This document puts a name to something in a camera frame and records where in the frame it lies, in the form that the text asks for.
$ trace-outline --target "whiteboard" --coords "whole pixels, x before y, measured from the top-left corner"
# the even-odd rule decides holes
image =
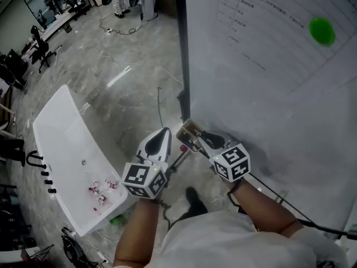
[[[249,146],[253,172],[315,222],[355,200],[357,0],[186,0],[191,118]],[[335,41],[310,35],[327,19]]]

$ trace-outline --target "white shirt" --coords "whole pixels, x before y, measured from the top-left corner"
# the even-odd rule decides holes
[[[146,267],[311,268],[326,260],[338,268],[348,266],[342,249],[314,229],[286,238],[257,232],[243,214],[219,211],[177,222]]]

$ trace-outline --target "red magnet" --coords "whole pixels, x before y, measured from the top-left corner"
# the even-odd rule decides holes
[[[181,152],[186,152],[187,151],[187,147],[185,145],[181,145],[180,146],[180,150],[181,150]]]
[[[95,195],[97,195],[99,193],[99,190],[96,187],[89,188],[89,190],[91,190],[91,192]]]
[[[109,187],[112,190],[115,190],[117,188],[117,182],[116,181],[111,181],[110,184],[109,184]]]

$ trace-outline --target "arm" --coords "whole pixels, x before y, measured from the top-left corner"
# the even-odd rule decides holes
[[[120,238],[113,267],[142,268],[151,259],[158,220],[157,203],[140,199]]]
[[[227,182],[226,184],[230,189],[234,185]],[[260,231],[275,232],[291,237],[303,228],[291,212],[261,193],[244,179],[233,196]]]

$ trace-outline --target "wrist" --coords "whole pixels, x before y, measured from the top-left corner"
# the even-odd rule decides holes
[[[150,202],[155,204],[160,204],[161,198],[151,199]]]
[[[232,190],[236,186],[234,191],[238,190],[241,187],[241,185],[246,183],[246,182],[247,181],[245,180],[244,177],[241,177],[240,179],[234,181],[233,183],[231,183],[231,182],[229,182],[227,180],[224,180],[224,183],[227,185],[229,190]]]
[[[158,202],[155,202],[155,199],[140,198],[137,203],[144,206],[152,206],[157,204]]]

